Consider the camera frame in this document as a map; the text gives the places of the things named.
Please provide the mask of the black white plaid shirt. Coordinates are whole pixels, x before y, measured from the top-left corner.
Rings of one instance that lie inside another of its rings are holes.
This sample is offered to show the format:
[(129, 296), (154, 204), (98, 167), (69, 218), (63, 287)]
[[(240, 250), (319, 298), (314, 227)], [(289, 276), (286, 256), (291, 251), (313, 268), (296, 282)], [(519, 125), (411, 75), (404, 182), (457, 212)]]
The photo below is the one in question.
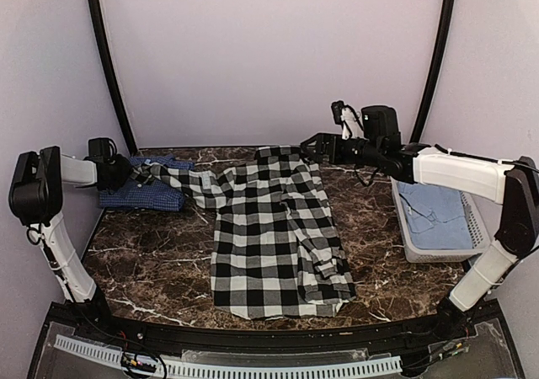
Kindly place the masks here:
[(299, 147), (261, 147), (220, 173), (145, 161), (132, 178), (160, 182), (214, 211), (211, 291), (237, 317), (333, 317), (355, 285), (318, 165)]

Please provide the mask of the black left corner post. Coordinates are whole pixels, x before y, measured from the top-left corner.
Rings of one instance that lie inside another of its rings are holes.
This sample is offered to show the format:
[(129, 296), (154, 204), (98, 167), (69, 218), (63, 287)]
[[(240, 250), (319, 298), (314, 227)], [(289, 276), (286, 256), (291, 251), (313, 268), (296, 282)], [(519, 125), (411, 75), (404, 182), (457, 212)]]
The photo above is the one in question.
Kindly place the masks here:
[(126, 148), (130, 154), (138, 151), (136, 140), (128, 120), (127, 111), (121, 95), (120, 85), (115, 72), (115, 66), (112, 60), (109, 41), (104, 24), (104, 16), (100, 0), (87, 0), (88, 9), (93, 26), (93, 34), (98, 48), (101, 67), (104, 72), (105, 82), (109, 91), (109, 96), (113, 105), (116, 119), (119, 123), (120, 131), (123, 136)]

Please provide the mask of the white plastic laundry basket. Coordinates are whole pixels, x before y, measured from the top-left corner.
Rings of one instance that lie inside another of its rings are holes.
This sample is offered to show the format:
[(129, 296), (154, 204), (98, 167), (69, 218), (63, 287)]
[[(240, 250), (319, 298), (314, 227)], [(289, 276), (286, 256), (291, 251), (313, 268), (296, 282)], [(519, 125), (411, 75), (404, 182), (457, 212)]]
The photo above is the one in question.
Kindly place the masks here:
[(393, 179), (392, 197), (410, 263), (459, 263), (491, 243), (481, 214), (468, 193)]

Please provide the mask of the folded blue checked shirt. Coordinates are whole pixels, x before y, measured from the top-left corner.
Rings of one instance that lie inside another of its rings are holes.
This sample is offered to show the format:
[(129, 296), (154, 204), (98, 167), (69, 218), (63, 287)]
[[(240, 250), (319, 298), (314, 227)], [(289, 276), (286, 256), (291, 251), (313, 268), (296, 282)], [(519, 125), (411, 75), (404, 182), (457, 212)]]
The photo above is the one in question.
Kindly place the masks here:
[[(144, 163), (159, 163), (168, 168), (194, 170), (195, 164), (177, 160), (173, 154), (154, 157), (131, 157), (132, 166)], [(184, 205), (184, 195), (176, 189), (157, 180), (150, 184), (128, 179), (116, 191), (99, 191), (99, 206), (110, 209), (145, 209), (154, 211), (181, 211)]]

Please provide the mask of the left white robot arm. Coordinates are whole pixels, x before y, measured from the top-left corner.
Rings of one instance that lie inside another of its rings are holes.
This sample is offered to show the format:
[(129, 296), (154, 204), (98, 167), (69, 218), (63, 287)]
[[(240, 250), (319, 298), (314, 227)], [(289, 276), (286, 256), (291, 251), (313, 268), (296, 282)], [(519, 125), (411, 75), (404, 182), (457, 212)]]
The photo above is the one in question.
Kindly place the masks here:
[(66, 300), (87, 316), (87, 330), (101, 342), (113, 341), (119, 324), (109, 316), (104, 293), (84, 268), (68, 235), (62, 214), (63, 185), (116, 191), (131, 170), (129, 160), (118, 153), (110, 138), (89, 140), (84, 159), (51, 146), (19, 155), (8, 194), (9, 208), (26, 227), (27, 239), (40, 248)]

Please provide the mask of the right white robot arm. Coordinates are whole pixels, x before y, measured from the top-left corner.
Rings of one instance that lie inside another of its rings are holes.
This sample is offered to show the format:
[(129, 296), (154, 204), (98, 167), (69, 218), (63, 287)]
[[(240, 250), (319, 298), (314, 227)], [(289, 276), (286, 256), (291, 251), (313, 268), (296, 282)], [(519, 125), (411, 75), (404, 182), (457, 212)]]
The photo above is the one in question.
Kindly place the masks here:
[(397, 181), (459, 190), (473, 198), (491, 242), (438, 303), (430, 320), (430, 333), (438, 340), (462, 331), (471, 310), (538, 250), (538, 170), (529, 157), (488, 160), (439, 145), (402, 145), (388, 137), (345, 140), (328, 133), (306, 139), (301, 148), (317, 162), (372, 167)]

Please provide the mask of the black right corner post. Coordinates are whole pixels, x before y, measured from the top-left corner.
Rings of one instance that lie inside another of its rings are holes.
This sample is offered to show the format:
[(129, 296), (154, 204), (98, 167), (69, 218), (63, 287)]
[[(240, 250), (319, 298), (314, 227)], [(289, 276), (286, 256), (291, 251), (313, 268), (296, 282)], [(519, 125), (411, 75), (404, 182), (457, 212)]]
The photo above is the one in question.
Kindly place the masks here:
[(419, 103), (419, 109), (414, 122), (414, 127), (410, 136), (410, 141), (412, 143), (420, 142), (426, 127), (446, 52), (446, 44), (450, 33), (454, 4), (455, 0), (442, 0), (441, 3), (440, 18), (435, 36), (432, 57), (430, 60), (430, 67), (425, 81), (422, 98)]

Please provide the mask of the light blue shirt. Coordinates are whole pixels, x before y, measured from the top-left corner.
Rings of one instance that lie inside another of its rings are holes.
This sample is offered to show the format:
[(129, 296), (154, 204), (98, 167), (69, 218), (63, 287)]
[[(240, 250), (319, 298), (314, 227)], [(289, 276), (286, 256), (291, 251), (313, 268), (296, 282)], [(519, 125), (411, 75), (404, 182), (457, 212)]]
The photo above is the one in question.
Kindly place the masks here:
[(471, 250), (461, 192), (397, 182), (412, 244), (421, 250)]

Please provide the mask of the black corner post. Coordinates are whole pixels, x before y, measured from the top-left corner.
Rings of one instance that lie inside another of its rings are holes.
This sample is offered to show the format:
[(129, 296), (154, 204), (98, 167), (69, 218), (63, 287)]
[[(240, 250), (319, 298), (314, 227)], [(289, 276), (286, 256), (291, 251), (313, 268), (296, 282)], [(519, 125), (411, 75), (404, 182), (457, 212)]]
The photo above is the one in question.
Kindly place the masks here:
[(98, 48), (101, 67), (104, 72), (105, 82), (109, 91), (109, 96), (113, 105), (116, 119), (119, 123), (120, 131), (123, 136), (126, 148), (130, 154), (138, 151), (136, 140), (128, 120), (127, 111), (121, 95), (120, 85), (115, 72), (115, 66), (112, 60), (109, 41), (104, 24), (104, 16), (100, 0), (87, 0), (88, 9), (93, 26), (93, 34)]
[(446, 52), (446, 44), (450, 33), (454, 4), (455, 0), (442, 0), (441, 3), (440, 18), (435, 36), (432, 57), (430, 60), (430, 67), (425, 81), (422, 98), (419, 103), (419, 109), (414, 122), (414, 127), (410, 136), (410, 141), (412, 143), (420, 142), (426, 127)]

